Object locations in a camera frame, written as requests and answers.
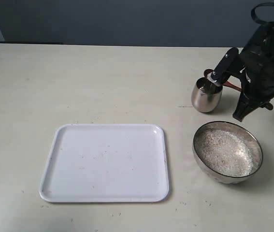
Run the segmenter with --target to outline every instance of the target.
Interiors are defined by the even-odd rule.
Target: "table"
[[[195,81],[227,50],[0,44],[0,232],[274,231],[274,110],[258,109],[237,122],[238,92],[228,88],[212,114],[191,107]],[[223,185],[197,166],[193,135],[214,120],[235,122],[260,141],[264,164],[247,182]],[[164,129],[166,200],[51,204],[40,198],[56,129],[92,122]]]

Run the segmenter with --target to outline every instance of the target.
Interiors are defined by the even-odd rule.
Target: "bowl rim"
[[[218,122],[219,122],[219,123],[231,124],[231,125],[234,125],[234,126],[236,126],[236,127],[241,128],[241,129],[244,129],[244,130],[245,130],[250,136],[252,136],[252,138],[257,142],[257,144],[258,144],[258,146],[259,146],[259,148],[260,148],[260,152],[261,152],[261,161],[260,161],[259,167],[258,167],[254,172],[252,172],[252,173],[250,173],[250,174],[248,174],[248,175],[244,175],[244,176],[230,176],[230,175],[225,175],[225,174],[219,173],[219,172],[215,171],[214,169],[210,168],[210,167],[201,159],[201,157],[199,156],[199,154],[198,154],[198,152],[196,151],[196,148],[195,148],[196,134],[197,134],[197,132],[200,131],[204,126],[206,126],[206,125],[208,125],[208,124],[212,124],[212,123],[218,123]],[[251,175],[253,175],[254,173],[256,173],[256,172],[261,168],[262,163],[263,163],[263,151],[262,151],[262,147],[261,147],[259,141],[256,139],[256,137],[255,137],[251,132],[249,132],[247,129],[245,129],[245,128],[239,126],[238,124],[232,123],[232,122],[227,122],[227,121],[212,121],[212,122],[207,122],[207,123],[203,124],[202,126],[200,126],[200,127],[196,130],[196,132],[195,132],[195,134],[194,134],[194,138],[193,138],[193,148],[194,148],[194,152],[195,152],[196,155],[198,156],[199,160],[200,160],[207,168],[209,168],[210,170],[212,170],[213,172],[215,172],[215,173],[217,173],[217,174],[219,174],[219,175],[226,176],[226,177],[231,177],[231,178],[244,178],[244,177],[251,176]]]

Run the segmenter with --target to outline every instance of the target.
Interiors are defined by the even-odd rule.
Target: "white tray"
[[[164,134],[151,124],[68,124],[40,184],[47,202],[157,202],[169,192]]]

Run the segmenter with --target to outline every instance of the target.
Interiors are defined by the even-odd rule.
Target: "metal cup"
[[[196,110],[202,113],[213,111],[222,96],[223,86],[217,87],[205,77],[200,78],[191,94],[191,103]]]

